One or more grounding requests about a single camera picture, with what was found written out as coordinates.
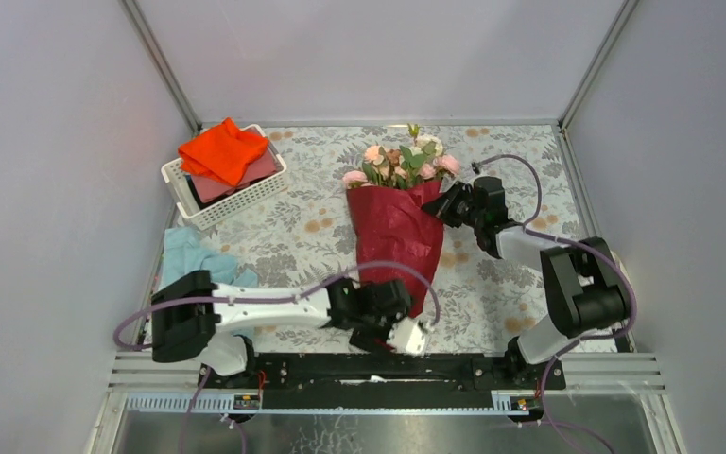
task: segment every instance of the white wall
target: white wall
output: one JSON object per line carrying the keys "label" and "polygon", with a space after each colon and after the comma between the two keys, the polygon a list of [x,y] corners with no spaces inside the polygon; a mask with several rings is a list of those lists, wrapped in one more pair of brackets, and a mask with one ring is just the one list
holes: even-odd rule
{"label": "white wall", "polygon": [[726,2],[641,2],[571,138],[688,452],[726,452]]}
{"label": "white wall", "polygon": [[558,118],[622,0],[143,0],[203,121]]}
{"label": "white wall", "polygon": [[117,0],[0,0],[0,454],[84,447],[186,134]]}

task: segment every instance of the gray floor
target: gray floor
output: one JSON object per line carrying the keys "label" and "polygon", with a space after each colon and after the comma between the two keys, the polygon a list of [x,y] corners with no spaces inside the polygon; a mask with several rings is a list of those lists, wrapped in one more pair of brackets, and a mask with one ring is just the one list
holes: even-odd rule
{"label": "gray floor", "polygon": [[[606,438],[616,452],[654,453],[647,422],[632,396],[549,396],[557,419],[584,425]],[[259,415],[244,425],[248,454],[569,454],[570,448],[553,428],[507,426],[504,417],[490,416],[284,416]],[[182,415],[128,412],[119,454],[175,454]],[[592,454],[608,452],[598,442],[565,430]],[[236,430],[218,416],[193,415],[187,427],[185,452],[239,453]]]}

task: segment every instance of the robotic arm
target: robotic arm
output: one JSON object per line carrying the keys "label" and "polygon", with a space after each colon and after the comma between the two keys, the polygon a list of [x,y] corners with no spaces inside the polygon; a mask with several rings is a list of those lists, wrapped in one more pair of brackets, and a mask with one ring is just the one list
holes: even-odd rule
{"label": "robotic arm", "polygon": [[229,303],[175,306],[152,314],[152,359],[195,359],[227,376],[246,369],[251,346],[233,331],[280,324],[338,328],[385,340],[396,353],[420,355],[423,326],[406,316],[410,294],[402,281],[356,287],[340,279],[306,297],[305,288],[239,288],[214,284],[209,271],[193,271],[156,293],[153,305],[193,296]]}
{"label": "robotic arm", "polygon": [[[573,339],[630,316],[627,290],[602,261],[579,248],[528,234],[509,218],[500,179],[480,177],[472,184],[455,183],[423,210],[446,225],[472,227],[477,245],[488,255],[542,273],[549,315],[509,342],[506,357],[514,379],[536,370],[533,366],[550,360]],[[580,243],[611,257],[602,238]],[[587,284],[581,283],[581,277]]]}

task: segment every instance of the floral tablecloth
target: floral tablecloth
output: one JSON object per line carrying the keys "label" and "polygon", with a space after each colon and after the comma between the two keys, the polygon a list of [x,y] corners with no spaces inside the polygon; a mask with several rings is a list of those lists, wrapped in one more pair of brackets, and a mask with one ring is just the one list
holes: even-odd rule
{"label": "floral tablecloth", "polygon": [[[396,147],[409,141],[406,128],[314,127],[267,129],[288,164],[289,188],[203,232],[202,245],[236,255],[260,276],[261,287],[291,287],[317,282],[354,264],[354,233],[341,176],[360,164],[372,144]],[[532,226],[559,236],[583,231],[563,172],[561,154],[549,126],[424,127],[457,157],[471,181],[469,163],[496,153],[527,158],[542,178],[544,206]],[[510,214],[528,217],[535,207],[532,177],[520,163],[502,160],[485,169],[506,187]],[[182,225],[182,219],[175,223]],[[471,229],[446,228],[441,262],[433,287],[441,297],[441,322],[430,353],[505,351],[508,341],[546,314],[541,275],[520,265],[495,260],[475,243]],[[432,302],[424,303],[424,317]],[[259,327],[254,348],[261,352],[355,352],[349,333],[298,326]],[[615,351],[612,341],[592,341],[580,351]]]}

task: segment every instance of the red wrapping paper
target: red wrapping paper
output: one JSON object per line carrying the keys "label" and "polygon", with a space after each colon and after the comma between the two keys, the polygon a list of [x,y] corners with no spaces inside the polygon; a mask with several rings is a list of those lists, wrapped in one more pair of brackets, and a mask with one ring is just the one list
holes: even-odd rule
{"label": "red wrapping paper", "polygon": [[[422,211],[422,205],[435,200],[441,182],[419,184],[408,190],[365,186],[346,191],[354,233],[357,235],[357,263],[391,260],[408,265],[433,282],[441,247],[443,223]],[[410,274],[393,269],[360,272],[361,282],[405,281],[413,297],[409,316],[424,309],[427,288]]]}

